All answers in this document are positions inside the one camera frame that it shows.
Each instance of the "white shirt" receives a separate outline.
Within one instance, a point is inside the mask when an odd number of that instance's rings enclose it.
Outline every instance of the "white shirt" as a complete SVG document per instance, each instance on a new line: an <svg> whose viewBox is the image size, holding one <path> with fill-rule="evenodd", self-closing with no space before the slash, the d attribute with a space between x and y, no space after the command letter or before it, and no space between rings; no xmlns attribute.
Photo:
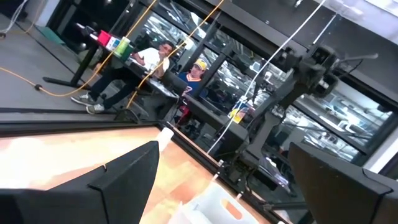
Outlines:
<svg viewBox="0 0 398 224"><path fill-rule="evenodd" d="M144 58L145 62L144 67L148 70L153 70L160 63L159 51L153 47L141 50L137 54L139 55L140 58ZM166 71L169 68L170 62L168 58L164 59L162 66L163 66L163 71Z"/></svg>

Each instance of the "white cable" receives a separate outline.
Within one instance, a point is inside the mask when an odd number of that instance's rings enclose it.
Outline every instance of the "white cable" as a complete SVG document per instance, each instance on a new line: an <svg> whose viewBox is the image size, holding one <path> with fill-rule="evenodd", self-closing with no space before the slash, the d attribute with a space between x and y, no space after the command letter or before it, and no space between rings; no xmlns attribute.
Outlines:
<svg viewBox="0 0 398 224"><path fill-rule="evenodd" d="M263 71L263 69L269 64L269 62L285 47L285 45L292 40L292 38L303 28L303 26L313 17L313 15L315 15L315 13L322 7L323 3L325 3L326 0L323 0L318 7L309 15L309 17L301 24L300 27L298 27L298 29L274 52L274 54L267 60L267 62L261 67L261 69L256 73L256 76L254 76L253 80L251 81L248 90L246 90L244 97L247 97L247 95L249 94L250 88L252 87L254 81L256 80L256 78L259 76L259 74ZM242 106L243 101L240 102L238 108L240 108ZM233 117L230 119L228 125L225 127L223 133L218 137L218 139L216 140L216 142L214 142L214 144L210 147L210 149L207 151L207 153L211 152L211 150L213 150L213 148L218 144L218 142L221 140L221 138L225 135L225 133L227 132L228 128L231 126L234 117L237 115L237 113L235 113L233 115Z"/></svg>
<svg viewBox="0 0 398 224"><path fill-rule="evenodd" d="M8 25L8 27L5 28L5 29L3 29L3 30L0 30L0 33L7 34L8 31L11 30L11 28L13 27L13 25L16 23L16 21L17 21L17 19L18 19L18 16L19 16L19 14L21 13L21 11L22 11L22 9L24 8L24 5L25 5L25 3L26 3L27 1L28 1L28 0L24 0L24 2L22 2L22 3L18 6L18 8L15 10L14 14L13 14L12 17L11 17L11 21L10 21L10 24Z"/></svg>

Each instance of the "ceiling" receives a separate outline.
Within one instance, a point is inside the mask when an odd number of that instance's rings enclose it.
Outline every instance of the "ceiling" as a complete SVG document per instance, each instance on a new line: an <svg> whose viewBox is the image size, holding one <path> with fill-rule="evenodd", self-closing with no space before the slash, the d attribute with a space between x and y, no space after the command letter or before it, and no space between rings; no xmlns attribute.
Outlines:
<svg viewBox="0 0 398 224"><path fill-rule="evenodd" d="M327 0L325 6L398 45L397 0Z"/></svg>

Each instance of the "jeans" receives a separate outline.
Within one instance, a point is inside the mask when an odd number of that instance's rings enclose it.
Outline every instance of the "jeans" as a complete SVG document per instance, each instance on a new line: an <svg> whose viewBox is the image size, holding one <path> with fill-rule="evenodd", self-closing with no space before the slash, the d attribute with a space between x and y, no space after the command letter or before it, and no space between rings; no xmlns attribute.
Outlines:
<svg viewBox="0 0 398 224"><path fill-rule="evenodd" d="M88 94L93 100L97 100L105 88L115 80L122 80L125 85L115 95L104 100L103 105L105 109L110 109L113 105L119 103L130 93L134 92L141 82L141 79L127 68L109 68L104 71L103 76L91 87L91 91Z"/></svg>

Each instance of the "blue shirt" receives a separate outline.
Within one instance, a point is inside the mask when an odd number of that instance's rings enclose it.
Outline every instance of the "blue shirt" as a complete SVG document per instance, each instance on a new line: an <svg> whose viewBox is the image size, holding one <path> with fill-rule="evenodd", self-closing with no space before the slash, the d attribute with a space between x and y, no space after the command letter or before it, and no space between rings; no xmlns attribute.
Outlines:
<svg viewBox="0 0 398 224"><path fill-rule="evenodd" d="M201 80L188 81L187 74L188 74L187 72L182 72L182 73L179 73L178 77L181 78L184 82L186 82L188 84L187 91L185 92L185 94L192 94L197 88L199 88Z"/></svg>

